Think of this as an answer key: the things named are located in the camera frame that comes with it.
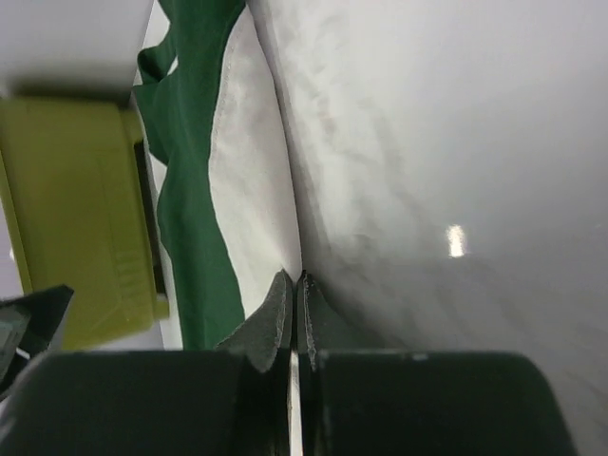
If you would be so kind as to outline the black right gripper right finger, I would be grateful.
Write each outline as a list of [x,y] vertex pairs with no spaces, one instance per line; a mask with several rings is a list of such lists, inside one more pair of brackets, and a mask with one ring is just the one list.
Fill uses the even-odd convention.
[[295,287],[307,455],[573,455],[555,394],[526,357],[383,347]]

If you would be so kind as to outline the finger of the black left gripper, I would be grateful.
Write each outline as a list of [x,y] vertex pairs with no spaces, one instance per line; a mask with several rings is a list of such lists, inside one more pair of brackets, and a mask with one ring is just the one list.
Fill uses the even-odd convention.
[[2,399],[30,361],[61,345],[73,294],[71,288],[60,285],[1,299]]

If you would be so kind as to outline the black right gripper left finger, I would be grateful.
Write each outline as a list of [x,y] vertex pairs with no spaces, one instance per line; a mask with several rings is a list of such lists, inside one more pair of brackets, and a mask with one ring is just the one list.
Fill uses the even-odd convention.
[[1,414],[5,455],[286,455],[293,283],[210,351],[39,357]]

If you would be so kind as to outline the cream green Charlie Brown shirt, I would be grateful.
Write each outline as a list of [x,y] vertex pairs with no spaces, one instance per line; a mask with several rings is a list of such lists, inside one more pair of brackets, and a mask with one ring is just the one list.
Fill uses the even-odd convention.
[[277,272],[417,350],[607,357],[603,1],[157,1],[134,89],[173,344]]

